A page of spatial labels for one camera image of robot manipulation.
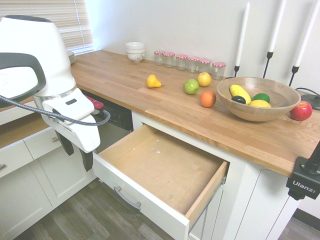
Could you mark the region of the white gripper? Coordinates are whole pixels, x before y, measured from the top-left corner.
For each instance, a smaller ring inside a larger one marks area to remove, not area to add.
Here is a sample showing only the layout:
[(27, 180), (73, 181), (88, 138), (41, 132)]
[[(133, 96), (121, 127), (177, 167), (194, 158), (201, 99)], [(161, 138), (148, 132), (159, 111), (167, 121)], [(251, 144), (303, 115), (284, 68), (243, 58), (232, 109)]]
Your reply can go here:
[(93, 167), (93, 150), (101, 143), (97, 126), (64, 123), (47, 115), (41, 115), (44, 122), (55, 131), (64, 151), (71, 156), (74, 153), (73, 145), (80, 148), (84, 169), (88, 172)]

